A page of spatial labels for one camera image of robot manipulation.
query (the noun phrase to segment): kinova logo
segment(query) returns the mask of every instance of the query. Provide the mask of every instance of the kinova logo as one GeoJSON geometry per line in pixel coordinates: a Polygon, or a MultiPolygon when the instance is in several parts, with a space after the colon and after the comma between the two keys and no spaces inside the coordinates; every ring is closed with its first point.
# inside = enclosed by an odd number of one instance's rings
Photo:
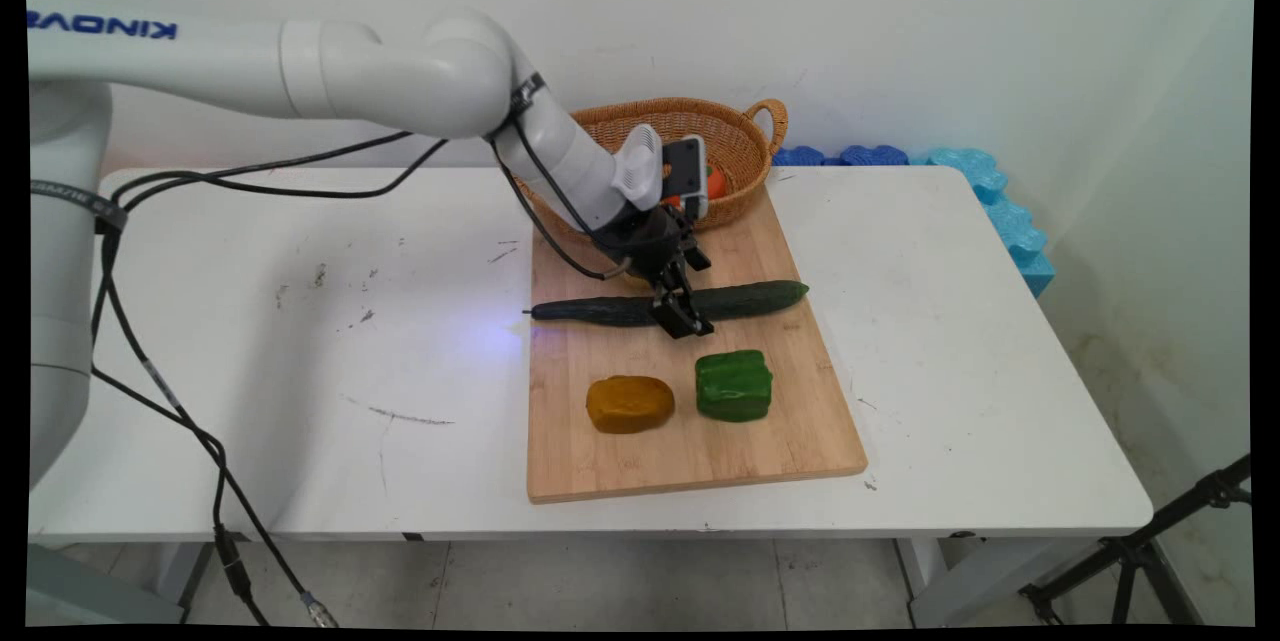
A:
{"type": "Polygon", "coordinates": [[[63,29],[78,35],[124,35],[138,38],[178,38],[178,24],[160,20],[141,20],[141,18],[91,17],[77,13],[67,18],[61,13],[40,13],[27,9],[28,29],[63,29]]]}

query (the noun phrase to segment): basket handle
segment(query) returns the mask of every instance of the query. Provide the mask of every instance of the basket handle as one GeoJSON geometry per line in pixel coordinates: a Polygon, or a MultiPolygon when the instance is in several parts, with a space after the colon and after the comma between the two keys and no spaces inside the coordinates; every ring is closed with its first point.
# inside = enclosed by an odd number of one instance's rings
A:
{"type": "Polygon", "coordinates": [[[772,156],[778,152],[778,148],[782,148],[782,139],[787,138],[787,107],[778,99],[764,99],[746,109],[742,116],[754,123],[755,114],[760,113],[760,109],[765,109],[773,120],[773,139],[769,141],[769,155],[772,156]]]}

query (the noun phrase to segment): black cable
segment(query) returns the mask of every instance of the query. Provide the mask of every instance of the black cable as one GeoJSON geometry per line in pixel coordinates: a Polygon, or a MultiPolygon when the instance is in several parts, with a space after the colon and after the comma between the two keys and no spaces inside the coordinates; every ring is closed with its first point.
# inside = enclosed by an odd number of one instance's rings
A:
{"type": "MultiPolygon", "coordinates": [[[[133,389],[131,389],[131,386],[125,386],[124,383],[115,380],[114,377],[109,376],[105,371],[97,368],[96,366],[93,367],[93,376],[101,377],[102,381],[109,383],[109,385],[122,392],[122,394],[128,395],[129,398],[137,400],[148,409],[154,409],[154,412],[165,418],[169,418],[169,421],[174,423],[178,423],[178,426],[189,429],[192,432],[196,432],[197,436],[201,436],[201,440],[207,440],[212,447],[215,447],[216,454],[214,459],[216,463],[219,463],[220,468],[225,470],[227,482],[232,487],[232,491],[233,494],[236,494],[236,498],[239,500],[241,505],[244,508],[244,513],[248,516],[250,523],[253,525],[253,530],[257,531],[259,536],[262,537],[262,544],[268,548],[271,555],[275,557],[276,563],[280,566],[280,569],[284,572],[284,576],[288,577],[289,583],[294,587],[294,590],[301,589],[302,583],[298,582],[298,578],[297,576],[293,574],[293,569],[289,568],[289,564],[284,563],[284,557],[280,554],[280,550],[275,546],[275,541],[271,540],[271,535],[262,526],[261,519],[257,517],[257,512],[255,512],[253,507],[248,503],[248,498],[246,498],[244,490],[241,489],[241,485],[236,481],[236,476],[233,476],[230,470],[227,468],[227,461],[225,461],[227,450],[223,448],[221,441],[219,441],[214,435],[205,431],[204,429],[195,426],[195,422],[188,423],[186,418],[182,418],[180,416],[161,407],[160,404],[155,403],[155,400],[143,397],[142,394],[140,394],[140,392],[134,392],[133,389]]],[[[298,591],[298,594],[305,594],[305,592],[306,592],[305,589],[298,591]]]]}
{"type": "MultiPolygon", "coordinates": [[[[204,180],[205,184],[220,186],[223,189],[248,191],[251,194],[305,196],[305,198],[308,200],[370,200],[374,198],[374,196],[380,196],[388,193],[388,191],[396,189],[396,187],[401,186],[404,179],[408,179],[410,173],[417,171],[417,168],[422,166],[422,162],[426,162],[426,159],[430,159],[431,154],[435,154],[440,146],[447,143],[449,143],[448,139],[436,141],[430,148],[426,148],[425,154],[417,157],[417,161],[411,162],[410,166],[396,178],[396,180],[390,182],[388,186],[380,187],[380,189],[374,191],[283,189],[283,187],[279,186],[241,184],[241,182],[237,180],[223,180],[220,177],[215,177],[214,173],[201,171],[156,171],[148,173],[143,177],[143,179],[147,182],[164,179],[187,179],[188,182],[204,180]]],[[[146,194],[138,194],[137,198],[133,198],[129,203],[124,203],[124,211],[133,211],[133,209],[137,209],[137,205],[142,203],[142,200],[146,198],[146,194]]],[[[111,194],[111,200],[113,202],[119,202],[119,198],[115,194],[111,194]]]]}
{"type": "MultiPolygon", "coordinates": [[[[169,182],[169,184],[151,187],[151,189],[143,191],[143,193],[134,196],[134,198],[131,200],[131,202],[127,205],[125,209],[136,209],[138,203],[143,202],[143,200],[150,198],[150,196],[152,194],[160,193],[160,191],[172,189],[172,187],[178,187],[178,186],[193,184],[193,182],[197,180],[209,182],[209,184],[212,186],[230,187],[230,189],[250,191],[250,193],[260,193],[260,194],[308,196],[308,198],[374,198],[374,196],[387,194],[389,193],[389,191],[396,189],[396,187],[399,186],[401,182],[407,179],[410,173],[417,170],[417,168],[421,166],[422,162],[426,162],[426,159],[431,157],[431,154],[435,154],[436,150],[440,148],[440,146],[448,143],[448,139],[436,141],[434,145],[430,146],[429,150],[426,150],[425,154],[421,155],[421,157],[417,159],[417,161],[412,162],[410,168],[406,168],[406,171],[401,173],[401,175],[398,175],[393,182],[390,182],[390,184],[381,186],[379,187],[379,189],[374,191],[275,189],[275,187],[236,184],[236,182],[228,182],[221,179],[223,177],[238,175],[238,173],[266,170],[266,168],[298,166],[298,164],[302,162],[321,161],[321,159],[325,157],[335,157],[335,155],[351,154],[352,150],[370,148],[370,146],[372,145],[390,143],[390,141],[402,139],[404,138],[404,136],[410,136],[408,132],[401,132],[401,134],[385,136],[385,138],[383,139],[366,141],[366,143],[364,145],[348,146],[348,148],[338,148],[335,150],[335,152],[317,154],[314,155],[314,157],[292,159],[291,161],[284,161],[284,162],[256,164],[256,166],[233,168],[233,170],[225,170],[225,171],[152,173],[152,175],[141,177],[141,179],[132,180],[129,182],[129,184],[125,186],[128,186],[129,189],[132,189],[132,187],[147,184],[147,182],[155,182],[163,179],[174,179],[174,180],[169,182]]],[[[123,196],[124,191],[128,189],[125,189],[125,187],[123,186],[122,189],[118,189],[116,193],[113,194],[114,202],[116,203],[119,202],[119,198],[120,196],[123,196]]],[[[120,331],[123,331],[125,340],[128,340],[129,348],[133,351],[133,353],[140,360],[142,366],[147,368],[147,372],[151,375],[156,385],[160,386],[160,390],[164,392],[165,397],[170,400],[170,403],[173,403],[173,407],[174,409],[177,409],[177,413],[170,413],[169,409],[164,409],[163,407],[160,407],[160,404],[155,404],[154,400],[146,399],[145,397],[138,394],[138,392],[133,392],[132,389],[125,386],[124,383],[119,383],[114,377],[108,376],[105,372],[101,371],[101,368],[93,367],[93,375],[101,377],[106,383],[110,383],[111,386],[115,386],[118,390],[124,392],[124,394],[127,394],[128,397],[141,400],[143,406],[146,406],[150,409],[155,409],[156,413],[160,413],[161,416],[169,418],[170,421],[179,423],[180,426],[187,427],[189,431],[195,432],[197,440],[201,441],[201,447],[204,447],[205,450],[210,454],[210,457],[212,457],[215,464],[218,464],[219,468],[219,482],[218,482],[218,490],[215,491],[215,502],[214,502],[215,542],[220,540],[223,545],[229,545],[234,551],[234,542],[229,540],[229,536],[225,536],[225,530],[223,528],[220,519],[223,485],[230,484],[232,490],[237,495],[237,499],[241,502],[241,505],[244,508],[246,514],[250,517],[253,528],[262,537],[262,541],[271,551],[271,555],[275,557],[276,563],[280,566],[280,569],[289,580],[289,583],[293,586],[293,589],[298,592],[300,596],[302,597],[310,596],[310,594],[306,591],[306,587],[302,586],[297,576],[293,573],[293,569],[284,560],[283,554],[280,554],[279,549],[275,546],[275,542],[271,540],[270,534],[266,531],[265,526],[262,526],[260,518],[257,518],[257,514],[253,510],[252,505],[248,503],[248,499],[246,498],[243,490],[239,487],[239,484],[236,481],[234,476],[232,476],[230,473],[230,470],[227,467],[227,450],[224,445],[221,445],[221,443],[215,436],[210,435],[210,432],[202,430],[195,422],[195,418],[191,418],[191,415],[187,413],[187,409],[184,409],[180,403],[178,403],[177,398],[173,395],[173,390],[170,390],[169,386],[164,383],[163,377],[160,377],[159,375],[159,371],[156,371],[154,363],[150,362],[145,351],[142,349],[141,342],[138,342],[137,335],[133,333],[133,328],[124,313],[123,303],[120,302],[119,293],[115,288],[114,267],[115,267],[116,255],[119,253],[119,243],[120,243],[119,232],[115,232],[115,234],[105,235],[102,241],[102,248],[101,248],[102,276],[99,284],[99,293],[97,293],[97,299],[95,301],[93,317],[91,322],[91,334],[93,342],[96,344],[97,331],[100,328],[101,313],[104,308],[104,301],[110,299],[111,310],[118,319],[118,322],[120,325],[120,331]]],[[[233,590],[237,590],[237,594],[241,596],[241,599],[246,603],[246,605],[250,606],[250,610],[253,614],[255,619],[259,621],[259,623],[266,624],[265,617],[261,615],[261,612],[257,610],[256,605],[252,601],[252,597],[250,596],[248,576],[247,573],[243,572],[243,564],[239,562],[238,554],[236,554],[234,558],[236,558],[234,571],[228,564],[224,564],[224,568],[227,569],[228,573],[228,578],[232,582],[233,590]]]]}
{"type": "Polygon", "coordinates": [[[268,623],[266,617],[259,610],[257,603],[253,601],[252,597],[241,600],[244,601],[246,606],[248,606],[248,613],[253,614],[253,621],[256,621],[259,626],[271,626],[268,623]]]}
{"type": "MultiPolygon", "coordinates": [[[[329,152],[324,154],[305,155],[305,157],[292,157],[285,159],[285,161],[253,162],[250,164],[250,166],[225,168],[225,170],[210,171],[209,175],[218,177],[218,179],[225,179],[225,177],[241,177],[243,173],[273,171],[276,170],[276,168],[302,166],[302,164],[306,162],[326,161],[326,159],[339,157],[339,155],[356,154],[361,152],[361,150],[374,148],[374,146],[388,145],[392,143],[392,141],[408,138],[408,136],[412,136],[410,131],[398,131],[396,134],[381,136],[379,139],[361,141],[361,143],[329,150],[329,152]]],[[[127,184],[120,186],[119,189],[115,189],[115,193],[111,194],[111,200],[114,200],[115,203],[119,203],[120,196],[128,193],[128,191],[136,189],[138,186],[150,184],[152,180],[156,179],[150,179],[150,175],[129,180],[127,184]]],[[[137,207],[137,203],[142,203],[143,200],[151,198],[151,196],[159,194],[161,191],[174,189],[174,187],[178,186],[195,184],[197,180],[198,179],[169,180],[168,184],[160,184],[151,187],[151,189],[142,191],[141,194],[137,194],[136,198],[132,200],[132,203],[137,207]]]]}
{"type": "MultiPolygon", "coordinates": [[[[543,166],[543,159],[539,159],[538,154],[534,152],[534,146],[529,143],[529,138],[527,136],[525,136],[524,125],[520,125],[518,118],[515,118],[515,120],[511,122],[511,125],[516,127],[516,134],[520,136],[520,143],[525,146],[525,152],[529,154],[530,161],[532,161],[534,166],[538,168],[538,171],[541,173],[543,179],[545,179],[547,184],[552,187],[552,191],[554,191],[556,197],[561,200],[561,203],[564,206],[564,209],[567,209],[570,216],[573,218],[573,221],[576,221],[577,225],[582,228],[582,232],[585,232],[586,235],[590,235],[591,241],[595,241],[595,244],[600,246],[600,248],[613,249],[613,252],[622,252],[622,249],[626,249],[622,248],[622,246],[609,244],[607,243],[607,241],[600,239],[600,237],[595,234],[593,228],[586,225],[586,221],[582,220],[582,216],[581,214],[577,212],[577,209],[573,209],[573,205],[570,202],[568,196],[564,194],[559,184],[557,184],[556,179],[552,179],[550,173],[547,170],[545,166],[543,166]]],[[[494,157],[497,157],[498,155],[497,146],[494,146],[493,154],[494,157]]],[[[660,237],[660,239],[654,239],[653,243],[658,244],[663,243],[663,241],[672,241],[676,239],[676,237],[678,235],[680,235],[680,228],[676,228],[675,232],[671,232],[671,234],[660,237]]]]}
{"type": "Polygon", "coordinates": [[[599,281],[604,281],[605,278],[604,273],[591,271],[590,267],[585,267],[580,262],[573,261],[573,257],[566,253],[564,249],[561,248],[561,244],[556,243],[556,239],[553,239],[553,237],[549,234],[547,226],[543,225],[543,221],[540,220],[540,218],[538,218],[538,214],[535,214],[534,209],[530,207],[529,202],[525,198],[525,194],[520,193],[520,186],[516,186],[515,177],[511,175],[507,164],[502,162],[502,157],[499,157],[498,155],[498,146],[494,146],[493,141],[489,141],[489,148],[493,148],[493,157],[498,159],[498,168],[502,170],[502,175],[507,177],[507,184],[509,184],[513,193],[516,193],[516,200],[520,202],[520,205],[522,205],[522,207],[525,207],[525,212],[529,214],[529,220],[534,223],[534,226],[538,228],[539,234],[543,235],[543,239],[547,241],[550,248],[556,249],[556,252],[564,261],[564,264],[570,264],[570,266],[572,266],[575,271],[581,273],[582,276],[595,278],[599,281]]]}

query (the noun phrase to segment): wicker basket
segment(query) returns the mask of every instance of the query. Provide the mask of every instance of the wicker basket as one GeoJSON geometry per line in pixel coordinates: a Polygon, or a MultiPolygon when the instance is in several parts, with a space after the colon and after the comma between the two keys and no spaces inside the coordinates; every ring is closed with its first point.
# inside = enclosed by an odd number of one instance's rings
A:
{"type": "MultiPolygon", "coordinates": [[[[699,230],[731,223],[759,198],[773,154],[782,148],[787,134],[787,107],[778,99],[764,99],[745,113],[699,99],[650,99],[589,107],[572,116],[609,154],[622,148],[622,141],[637,123],[649,123],[666,141],[686,134],[699,134],[707,141],[707,161],[724,174],[726,193],[712,200],[707,216],[695,223],[699,230]],[[773,118],[773,139],[765,139],[755,125],[755,114],[762,109],[773,118]]],[[[520,184],[520,189],[540,218],[552,218],[561,230],[572,230],[525,184],[520,184]]]]}

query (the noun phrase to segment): orange vegetable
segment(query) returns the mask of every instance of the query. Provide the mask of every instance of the orange vegetable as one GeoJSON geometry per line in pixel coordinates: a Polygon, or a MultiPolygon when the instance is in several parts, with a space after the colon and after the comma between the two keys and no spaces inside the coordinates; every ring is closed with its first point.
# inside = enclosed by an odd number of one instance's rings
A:
{"type": "Polygon", "coordinates": [[[728,189],[728,182],[724,180],[724,174],[718,169],[707,164],[707,197],[709,200],[718,200],[728,189]]]}
{"type": "Polygon", "coordinates": [[[676,395],[649,376],[611,376],[586,390],[586,413],[600,432],[639,432],[667,423],[676,395]]]}

